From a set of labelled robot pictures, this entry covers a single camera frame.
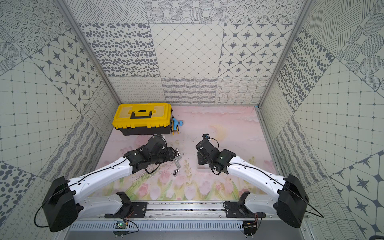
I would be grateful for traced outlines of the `blue yellow hand tool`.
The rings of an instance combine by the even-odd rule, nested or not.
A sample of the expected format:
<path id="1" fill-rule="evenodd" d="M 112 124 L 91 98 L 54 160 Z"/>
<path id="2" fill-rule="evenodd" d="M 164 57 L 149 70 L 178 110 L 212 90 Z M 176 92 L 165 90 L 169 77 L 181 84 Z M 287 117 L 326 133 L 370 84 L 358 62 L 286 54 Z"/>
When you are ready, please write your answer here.
<path id="1" fill-rule="evenodd" d="M 180 127 L 184 124 L 183 121 L 177 120 L 175 117 L 172 117 L 172 135 L 180 133 Z"/>

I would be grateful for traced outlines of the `yellow black toolbox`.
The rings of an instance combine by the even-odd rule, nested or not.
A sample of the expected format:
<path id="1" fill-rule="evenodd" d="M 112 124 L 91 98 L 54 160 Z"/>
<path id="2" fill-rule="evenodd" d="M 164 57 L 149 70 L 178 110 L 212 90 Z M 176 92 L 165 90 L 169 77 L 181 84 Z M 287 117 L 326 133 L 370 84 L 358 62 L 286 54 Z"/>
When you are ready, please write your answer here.
<path id="1" fill-rule="evenodd" d="M 113 127 L 125 136 L 169 135 L 172 106 L 167 103 L 121 104 L 113 119 Z"/>

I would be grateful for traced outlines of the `long angled chrome socket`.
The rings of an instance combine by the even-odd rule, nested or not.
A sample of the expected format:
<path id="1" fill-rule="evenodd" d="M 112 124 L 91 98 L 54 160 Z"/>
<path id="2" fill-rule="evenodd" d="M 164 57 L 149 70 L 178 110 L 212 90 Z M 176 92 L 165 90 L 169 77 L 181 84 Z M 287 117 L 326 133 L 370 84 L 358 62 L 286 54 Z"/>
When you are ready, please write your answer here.
<path id="1" fill-rule="evenodd" d="M 180 155 L 176 156 L 175 159 L 174 159 L 174 163 L 177 167 L 177 169 L 180 169 L 181 168 L 181 165 L 179 163 L 179 161 L 182 159 L 182 157 Z"/>

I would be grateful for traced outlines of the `clear plastic storage box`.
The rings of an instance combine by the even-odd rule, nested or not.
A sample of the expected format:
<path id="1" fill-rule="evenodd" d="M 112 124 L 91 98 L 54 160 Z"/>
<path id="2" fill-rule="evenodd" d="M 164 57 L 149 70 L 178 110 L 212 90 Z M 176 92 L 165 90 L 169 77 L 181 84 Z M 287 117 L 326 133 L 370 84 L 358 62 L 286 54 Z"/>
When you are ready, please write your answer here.
<path id="1" fill-rule="evenodd" d="M 204 165 L 197 165 L 197 172 L 199 173 L 212 173 L 212 169 L 210 168 L 210 165 L 204 164 Z"/>

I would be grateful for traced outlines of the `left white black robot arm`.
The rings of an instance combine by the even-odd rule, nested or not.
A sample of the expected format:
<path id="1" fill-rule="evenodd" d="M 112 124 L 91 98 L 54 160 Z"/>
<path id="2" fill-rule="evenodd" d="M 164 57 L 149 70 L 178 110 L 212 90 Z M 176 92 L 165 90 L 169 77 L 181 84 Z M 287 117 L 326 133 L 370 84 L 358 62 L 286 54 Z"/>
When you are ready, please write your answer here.
<path id="1" fill-rule="evenodd" d="M 105 218 L 126 220 L 140 211 L 125 192 L 100 198 L 89 196 L 96 190 L 148 167 L 159 167 L 180 156 L 177 149 L 169 147 L 158 134 L 149 138 L 146 145 L 125 153 L 111 164 L 88 174 L 67 180 L 55 179 L 41 206 L 47 220 L 47 228 L 53 233 L 66 229 L 76 220 L 103 215 Z"/>

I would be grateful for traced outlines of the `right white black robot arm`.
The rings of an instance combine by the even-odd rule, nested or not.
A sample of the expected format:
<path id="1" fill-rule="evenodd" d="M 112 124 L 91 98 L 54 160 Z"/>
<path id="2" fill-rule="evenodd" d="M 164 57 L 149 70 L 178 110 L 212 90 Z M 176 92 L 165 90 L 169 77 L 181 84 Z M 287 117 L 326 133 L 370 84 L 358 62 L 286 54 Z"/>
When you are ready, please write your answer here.
<path id="1" fill-rule="evenodd" d="M 202 140 L 196 145 L 198 151 L 198 164 L 207 165 L 212 173 L 219 176 L 226 174 L 240 178 L 266 195 L 257 196 L 245 191 L 237 202 L 226 201 L 223 204 L 227 218 L 254 218 L 261 221 L 266 215 L 276 215 L 284 223 L 294 228 L 300 228 L 304 216 L 310 213 L 323 218 L 310 199 L 300 180 L 289 175 L 288 177 L 272 174 L 262 170 L 229 150 L 220 151 L 215 147 L 209 134 L 204 134 Z"/>

